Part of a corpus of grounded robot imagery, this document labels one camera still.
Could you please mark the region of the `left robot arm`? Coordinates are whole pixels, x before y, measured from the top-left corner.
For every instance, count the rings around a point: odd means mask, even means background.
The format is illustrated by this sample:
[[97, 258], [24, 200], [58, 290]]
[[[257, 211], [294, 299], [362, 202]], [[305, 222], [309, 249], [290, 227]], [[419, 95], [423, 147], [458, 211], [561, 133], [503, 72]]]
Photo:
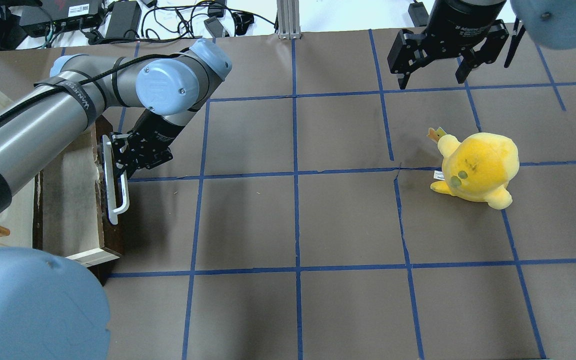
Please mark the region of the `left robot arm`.
[[[63, 55], [48, 79], [0, 112], [0, 214], [110, 107], [143, 109], [127, 134], [102, 137], [108, 191], [168, 161], [170, 144], [233, 70], [200, 38], [173, 54]], [[111, 312], [103, 285], [75, 260], [0, 247], [0, 360], [105, 360]]]

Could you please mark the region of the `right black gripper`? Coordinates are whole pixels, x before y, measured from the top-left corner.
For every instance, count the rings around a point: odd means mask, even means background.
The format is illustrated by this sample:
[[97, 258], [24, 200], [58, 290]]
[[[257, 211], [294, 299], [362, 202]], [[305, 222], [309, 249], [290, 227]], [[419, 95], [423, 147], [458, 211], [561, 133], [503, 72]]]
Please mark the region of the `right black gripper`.
[[[464, 84], [480, 65], [493, 64], [509, 38], [505, 23], [498, 20], [505, 4], [505, 0], [435, 1], [423, 32], [401, 29], [394, 38], [387, 64], [390, 73], [397, 76], [398, 88], [405, 90], [410, 75], [425, 68], [434, 57], [461, 54], [455, 71], [458, 84]], [[479, 50], [473, 49], [482, 42]]]

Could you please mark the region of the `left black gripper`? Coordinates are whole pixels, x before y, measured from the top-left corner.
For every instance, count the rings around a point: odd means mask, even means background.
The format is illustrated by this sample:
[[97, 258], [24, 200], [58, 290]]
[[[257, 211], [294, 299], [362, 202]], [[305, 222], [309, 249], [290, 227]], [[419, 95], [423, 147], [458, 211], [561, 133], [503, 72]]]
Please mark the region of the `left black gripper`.
[[113, 177], [133, 176], [140, 169], [153, 169], [173, 159], [170, 145], [199, 110], [190, 108], [172, 115], [145, 109], [126, 133], [111, 132]]

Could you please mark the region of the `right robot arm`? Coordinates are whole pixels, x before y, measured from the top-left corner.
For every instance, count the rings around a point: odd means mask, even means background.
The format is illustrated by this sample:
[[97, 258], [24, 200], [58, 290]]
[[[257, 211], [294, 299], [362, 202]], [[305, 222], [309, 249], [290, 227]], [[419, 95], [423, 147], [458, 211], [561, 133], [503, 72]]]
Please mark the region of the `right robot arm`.
[[515, 14], [509, 32], [499, 14], [504, 0], [437, 0], [421, 33], [401, 29], [387, 55], [390, 73], [404, 90], [410, 75], [436, 60], [460, 59], [459, 84], [482, 64], [497, 61], [507, 42], [508, 68], [524, 35], [553, 50], [576, 48], [576, 0], [512, 0]]

